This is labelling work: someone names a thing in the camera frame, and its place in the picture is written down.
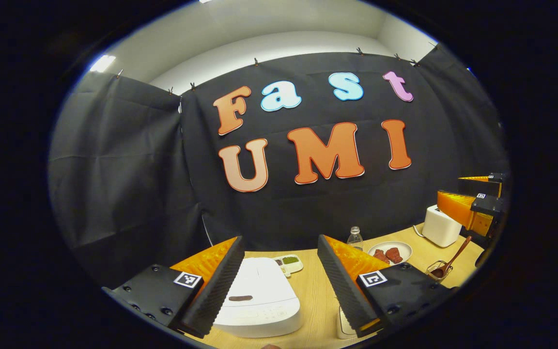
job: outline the meat slice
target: meat slice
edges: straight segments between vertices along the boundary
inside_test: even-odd
[[[383,250],[379,250],[376,249],[376,251],[374,252],[374,257],[378,258],[379,260],[387,263],[388,265],[390,265],[391,263],[389,262],[389,258],[387,258],[387,256],[385,256],[385,251]]]
[[[403,258],[399,255],[399,250],[397,250],[397,247],[393,247],[387,250],[385,256],[387,256],[387,258],[389,258],[393,263],[396,264],[403,261]]]

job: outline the spoon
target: spoon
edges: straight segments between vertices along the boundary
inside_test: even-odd
[[[447,270],[449,269],[453,261],[458,258],[460,253],[464,251],[465,247],[471,242],[471,239],[472,237],[468,236],[462,246],[460,246],[458,252],[456,252],[456,256],[453,256],[453,258],[448,263],[445,263],[442,267],[434,269],[432,271],[432,275],[436,276],[439,279],[442,278],[447,273]]]

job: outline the orange letter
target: orange letter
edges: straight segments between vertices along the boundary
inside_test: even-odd
[[[219,109],[219,120],[221,120],[221,127],[219,127],[220,136],[226,135],[242,126],[242,119],[238,119],[235,112],[242,115],[247,111],[247,104],[241,96],[249,97],[250,95],[251,89],[247,86],[242,86],[217,99],[212,104]]]
[[[264,188],[268,181],[268,168],[266,168],[264,155],[266,145],[268,145],[266,139],[255,139],[244,146],[253,155],[253,166],[255,167],[253,179],[244,179],[241,175],[238,162],[239,146],[232,145],[219,150],[219,156],[223,159],[225,177],[232,188],[241,192],[258,191]]]
[[[299,185],[317,181],[312,161],[325,179],[332,175],[335,159],[339,159],[339,168],[335,172],[339,178],[358,177],[365,173],[365,168],[358,161],[356,132],[357,127],[352,122],[341,122],[333,127],[328,145],[324,145],[311,128],[290,131],[288,139],[294,142],[298,159],[298,175],[294,181]]]
[[[406,152],[406,141],[403,139],[403,129],[405,124],[400,120],[387,120],[381,123],[381,126],[389,134],[389,143],[391,145],[391,161],[389,168],[392,170],[401,170],[410,166],[411,161]]]

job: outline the round plate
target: round plate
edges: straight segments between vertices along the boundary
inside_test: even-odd
[[[376,252],[376,250],[383,250],[386,253],[390,248],[394,247],[397,247],[400,257],[403,258],[402,262],[407,261],[408,258],[412,256],[412,247],[410,247],[409,244],[401,241],[386,241],[377,243],[376,245],[374,245],[374,247],[370,248],[368,254],[370,256],[374,256],[374,252]]]

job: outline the ceiling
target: ceiling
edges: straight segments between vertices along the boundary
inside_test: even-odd
[[[326,31],[377,39],[387,13],[358,0],[192,1],[122,40],[107,72],[151,82],[210,49],[271,33]]]

